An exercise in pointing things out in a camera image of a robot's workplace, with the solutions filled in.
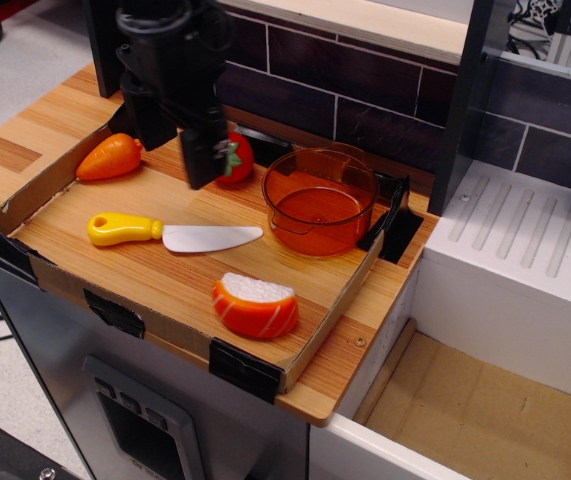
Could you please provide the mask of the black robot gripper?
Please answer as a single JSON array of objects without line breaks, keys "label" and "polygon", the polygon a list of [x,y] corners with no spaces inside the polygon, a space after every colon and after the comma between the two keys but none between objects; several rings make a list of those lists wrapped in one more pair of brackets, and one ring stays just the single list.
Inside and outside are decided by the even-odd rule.
[{"label": "black robot gripper", "polygon": [[229,137],[215,83],[226,66],[227,12],[217,1],[121,1],[120,87],[132,136],[147,151],[180,133],[191,189],[221,177]]}]

